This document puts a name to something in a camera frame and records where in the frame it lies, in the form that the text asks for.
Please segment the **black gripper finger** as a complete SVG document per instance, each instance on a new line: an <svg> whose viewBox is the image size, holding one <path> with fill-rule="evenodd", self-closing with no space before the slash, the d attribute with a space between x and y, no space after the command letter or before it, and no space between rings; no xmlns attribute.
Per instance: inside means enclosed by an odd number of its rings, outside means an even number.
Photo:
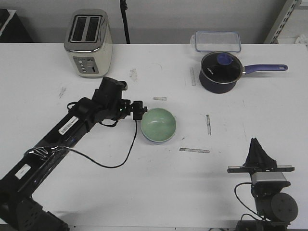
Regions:
<svg viewBox="0 0 308 231"><path fill-rule="evenodd" d="M267 155L257 138L255 138L255 152L260 166L276 166L276 160Z"/></svg>
<svg viewBox="0 0 308 231"><path fill-rule="evenodd" d="M248 155L245 161L245 166L255 166L256 153L255 153L255 138L251 139Z"/></svg>

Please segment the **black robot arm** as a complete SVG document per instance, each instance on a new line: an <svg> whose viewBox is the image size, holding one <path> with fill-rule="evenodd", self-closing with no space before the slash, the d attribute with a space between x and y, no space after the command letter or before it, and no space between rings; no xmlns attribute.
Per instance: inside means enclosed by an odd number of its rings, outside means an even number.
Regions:
<svg viewBox="0 0 308 231"><path fill-rule="evenodd" d="M290 222L298 215L295 199L282 189L291 183L284 172L292 172L293 166L279 166L259 144L252 138L245 163L239 167L228 167L228 173L248 173L251 181L251 195L254 198L256 212L252 220L241 218L236 225L237 231L286 231Z"/></svg>
<svg viewBox="0 0 308 231"><path fill-rule="evenodd" d="M0 217L18 231L67 231L68 225L33 200L32 194L77 142L96 123L118 122L133 112L130 100L122 99L125 81L103 77L91 99L69 103L67 115L28 149L0 181Z"/></svg>

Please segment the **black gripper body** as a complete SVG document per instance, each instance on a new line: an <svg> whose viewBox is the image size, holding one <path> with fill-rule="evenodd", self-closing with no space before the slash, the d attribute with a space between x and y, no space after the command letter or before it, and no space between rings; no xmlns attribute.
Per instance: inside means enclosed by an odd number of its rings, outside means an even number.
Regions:
<svg viewBox="0 0 308 231"><path fill-rule="evenodd" d="M130 115L130 100L122 99L122 91L127 90L125 81L103 77L92 101L97 104L97 120L120 120Z"/></svg>
<svg viewBox="0 0 308 231"><path fill-rule="evenodd" d="M249 173L254 174L257 172L292 172L295 170L294 166L277 165L277 161L269 156L247 156L245 163L242 166L229 166L228 173Z"/></svg>

